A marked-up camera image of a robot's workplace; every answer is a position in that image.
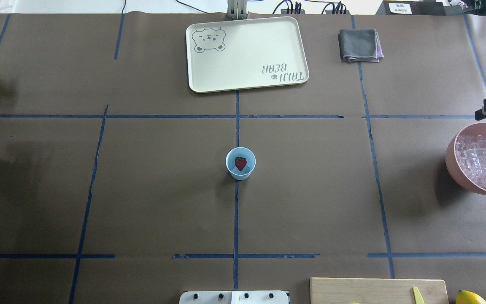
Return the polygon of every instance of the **yellow knife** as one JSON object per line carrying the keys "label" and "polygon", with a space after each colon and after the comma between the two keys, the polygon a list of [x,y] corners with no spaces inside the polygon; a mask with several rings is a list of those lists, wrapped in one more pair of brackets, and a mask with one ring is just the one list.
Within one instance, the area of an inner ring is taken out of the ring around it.
{"label": "yellow knife", "polygon": [[425,304],[421,293],[417,287],[413,287],[413,298],[415,298],[415,304]]}

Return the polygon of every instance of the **bear drawing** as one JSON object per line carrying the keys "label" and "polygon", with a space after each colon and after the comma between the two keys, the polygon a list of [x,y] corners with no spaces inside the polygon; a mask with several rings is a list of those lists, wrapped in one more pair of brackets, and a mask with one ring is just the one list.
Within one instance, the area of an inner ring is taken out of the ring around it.
{"label": "bear drawing", "polygon": [[224,50],[224,37],[226,33],[219,28],[202,29],[201,31],[195,30],[192,33],[192,39],[196,46],[194,50],[198,53],[205,50],[217,50],[219,52]]}

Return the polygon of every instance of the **pink bowl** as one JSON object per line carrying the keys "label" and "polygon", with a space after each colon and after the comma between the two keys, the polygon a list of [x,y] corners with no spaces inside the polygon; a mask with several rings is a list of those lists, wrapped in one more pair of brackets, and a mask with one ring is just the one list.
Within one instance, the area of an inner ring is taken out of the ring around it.
{"label": "pink bowl", "polygon": [[451,143],[449,143],[447,151],[445,152],[445,165],[447,166],[447,170],[449,171],[451,177],[453,177],[453,179],[459,185],[461,185],[462,188],[471,192],[486,195],[486,190],[471,181],[461,170],[459,167],[459,162],[457,162],[457,155],[455,154],[455,142],[457,141],[457,137],[459,135],[476,136],[478,134],[486,136],[486,123],[474,123],[473,125],[469,125],[457,133],[457,135],[453,137],[453,140],[451,140]]}

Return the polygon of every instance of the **folded towel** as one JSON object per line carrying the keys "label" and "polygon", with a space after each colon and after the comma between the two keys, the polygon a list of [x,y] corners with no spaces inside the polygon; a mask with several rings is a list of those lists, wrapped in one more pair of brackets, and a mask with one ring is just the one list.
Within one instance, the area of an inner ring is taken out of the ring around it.
{"label": "folded towel", "polygon": [[341,30],[339,33],[341,57],[348,61],[380,62],[382,45],[376,29]]}

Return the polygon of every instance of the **toy strawberry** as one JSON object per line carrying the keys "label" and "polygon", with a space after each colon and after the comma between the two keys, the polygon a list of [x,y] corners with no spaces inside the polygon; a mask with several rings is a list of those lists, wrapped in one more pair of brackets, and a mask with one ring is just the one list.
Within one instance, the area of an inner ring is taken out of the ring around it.
{"label": "toy strawberry", "polygon": [[235,158],[235,167],[237,167],[237,169],[239,171],[243,171],[243,168],[245,168],[245,166],[247,165],[247,159],[244,158],[244,157],[236,157]]}

